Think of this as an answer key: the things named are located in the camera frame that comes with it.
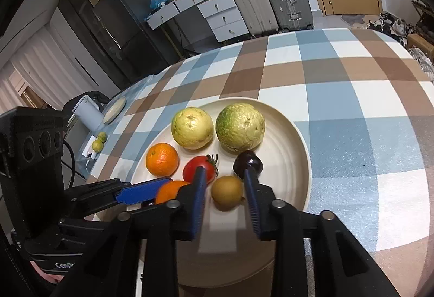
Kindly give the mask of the person's left hand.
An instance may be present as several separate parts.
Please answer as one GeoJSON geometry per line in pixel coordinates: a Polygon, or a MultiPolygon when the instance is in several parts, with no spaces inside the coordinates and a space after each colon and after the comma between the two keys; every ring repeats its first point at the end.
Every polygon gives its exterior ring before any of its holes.
{"type": "Polygon", "coordinates": [[[34,262],[31,261],[32,267],[36,270],[36,272],[42,277],[44,278],[46,281],[52,283],[52,284],[59,284],[62,279],[63,279],[63,275],[54,275],[54,274],[48,274],[45,273],[44,271],[42,271],[38,265],[34,262]]]}

